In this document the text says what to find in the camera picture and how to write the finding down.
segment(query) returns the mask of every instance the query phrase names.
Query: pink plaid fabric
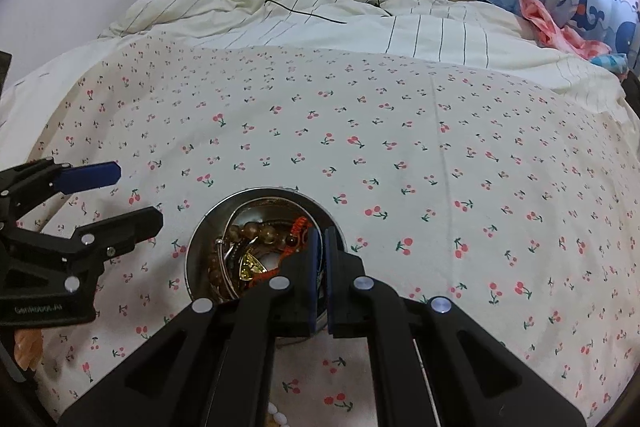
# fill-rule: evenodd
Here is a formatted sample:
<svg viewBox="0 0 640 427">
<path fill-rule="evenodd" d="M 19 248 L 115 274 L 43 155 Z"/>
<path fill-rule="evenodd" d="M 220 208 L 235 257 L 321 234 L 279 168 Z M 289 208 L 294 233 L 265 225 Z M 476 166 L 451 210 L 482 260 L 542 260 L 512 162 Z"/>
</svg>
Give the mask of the pink plaid fabric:
<svg viewBox="0 0 640 427">
<path fill-rule="evenodd" d="M 545 48 L 573 53 L 586 60 L 611 52 L 604 42 L 586 41 L 569 26 L 560 29 L 539 0 L 520 0 L 520 10 L 522 17 L 536 27 L 538 42 Z"/>
</svg>

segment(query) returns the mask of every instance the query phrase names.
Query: stainless steel bowl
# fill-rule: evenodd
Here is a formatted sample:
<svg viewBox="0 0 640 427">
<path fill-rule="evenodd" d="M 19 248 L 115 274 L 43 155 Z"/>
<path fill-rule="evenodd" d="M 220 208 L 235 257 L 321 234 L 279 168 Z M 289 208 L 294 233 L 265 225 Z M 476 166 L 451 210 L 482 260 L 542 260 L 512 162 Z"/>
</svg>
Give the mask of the stainless steel bowl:
<svg viewBox="0 0 640 427">
<path fill-rule="evenodd" d="M 187 248 L 184 279 L 191 299 L 206 297 L 217 301 L 207 277 L 208 257 L 212 252 L 213 241 L 222 236 L 227 223 L 244 224 L 247 221 L 262 222 L 270 219 L 293 221 L 301 212 L 306 214 L 313 226 L 319 230 L 321 237 L 325 229 L 335 227 L 338 232 L 338 247 L 344 249 L 344 236 L 331 215 L 314 200 L 295 190 L 275 187 L 248 188 L 216 204 L 196 227 Z M 320 282 L 323 274 L 319 271 L 318 275 Z M 321 294 L 319 297 L 318 331 L 326 325 L 324 296 Z"/>
</svg>

